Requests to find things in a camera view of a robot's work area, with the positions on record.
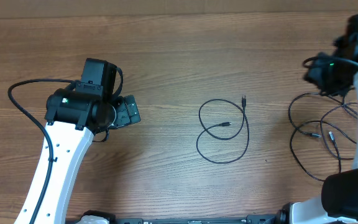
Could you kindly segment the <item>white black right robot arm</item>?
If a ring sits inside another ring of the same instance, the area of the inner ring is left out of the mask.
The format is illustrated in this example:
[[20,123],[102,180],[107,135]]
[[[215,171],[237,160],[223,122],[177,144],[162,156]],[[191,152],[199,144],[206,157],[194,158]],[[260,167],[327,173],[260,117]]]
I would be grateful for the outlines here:
[[[348,19],[346,33],[333,45],[332,55],[320,52],[303,62],[307,68],[304,79],[317,86],[319,95],[330,99],[355,90],[356,110],[344,100],[338,103],[358,124],[358,14]],[[358,223],[358,128],[355,144],[351,170],[328,176],[322,181],[321,195],[286,204],[268,223]]]

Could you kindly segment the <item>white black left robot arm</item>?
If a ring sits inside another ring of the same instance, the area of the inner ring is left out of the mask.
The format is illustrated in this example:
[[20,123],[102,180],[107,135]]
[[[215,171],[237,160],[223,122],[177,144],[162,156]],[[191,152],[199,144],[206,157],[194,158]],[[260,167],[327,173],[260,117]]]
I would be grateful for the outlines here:
[[8,97],[44,135],[39,163],[16,223],[65,223],[82,160],[98,133],[108,134],[141,121],[135,98],[121,96],[115,87],[122,70],[113,63],[87,58],[80,80],[66,80],[46,102],[46,124],[41,124]]

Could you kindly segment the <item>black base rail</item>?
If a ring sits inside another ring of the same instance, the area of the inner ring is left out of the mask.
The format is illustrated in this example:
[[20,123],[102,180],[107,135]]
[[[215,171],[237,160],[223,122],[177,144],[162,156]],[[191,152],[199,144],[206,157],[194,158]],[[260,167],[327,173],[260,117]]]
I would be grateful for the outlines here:
[[117,218],[112,213],[88,210],[81,218],[66,219],[65,224],[110,223],[110,224],[274,224],[276,215],[247,215],[246,217],[226,218],[168,218],[142,219]]

